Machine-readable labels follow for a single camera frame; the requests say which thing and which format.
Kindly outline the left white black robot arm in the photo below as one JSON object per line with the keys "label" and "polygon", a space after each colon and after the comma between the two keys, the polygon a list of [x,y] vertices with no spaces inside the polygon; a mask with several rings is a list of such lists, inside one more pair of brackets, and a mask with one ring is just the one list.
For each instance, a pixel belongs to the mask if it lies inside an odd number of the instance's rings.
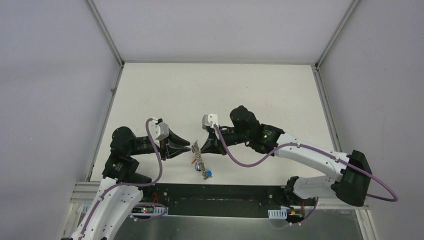
{"label": "left white black robot arm", "polygon": [[191,143],[164,123],[147,126],[147,136],[136,136],[127,126],[112,133],[110,155],[96,195],[69,240],[112,240],[132,209],[152,198],[158,179],[136,172],[138,155],[155,154],[159,163],[189,152]]}

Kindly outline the metal disc keyring holder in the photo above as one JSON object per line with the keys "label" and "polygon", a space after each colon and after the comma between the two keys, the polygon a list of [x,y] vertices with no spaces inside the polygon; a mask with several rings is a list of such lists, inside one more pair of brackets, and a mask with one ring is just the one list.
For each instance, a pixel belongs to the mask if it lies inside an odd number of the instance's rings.
{"label": "metal disc keyring holder", "polygon": [[197,161],[194,163],[195,170],[201,173],[201,176],[204,180],[212,178],[213,176],[207,178],[207,171],[210,170],[205,166],[205,162],[202,158],[202,154],[197,140],[191,145],[191,151],[194,155],[194,159],[197,159]]}

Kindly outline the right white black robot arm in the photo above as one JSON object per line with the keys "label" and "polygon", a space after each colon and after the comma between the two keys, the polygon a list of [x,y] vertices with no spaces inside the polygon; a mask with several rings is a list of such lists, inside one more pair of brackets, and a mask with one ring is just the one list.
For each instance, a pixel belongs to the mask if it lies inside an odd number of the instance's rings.
{"label": "right white black robot arm", "polygon": [[[232,127],[219,125],[216,114],[202,117],[202,128],[208,132],[200,149],[202,154],[227,155],[245,168],[255,167],[269,157],[279,157],[321,172],[322,176],[289,178],[283,196],[290,205],[315,197],[337,197],[354,207],[364,205],[372,175],[364,153],[358,150],[338,152],[308,144],[281,128],[260,123],[243,105],[233,109],[229,116]],[[258,163],[241,163],[228,149],[238,144],[244,144],[264,157]]]}

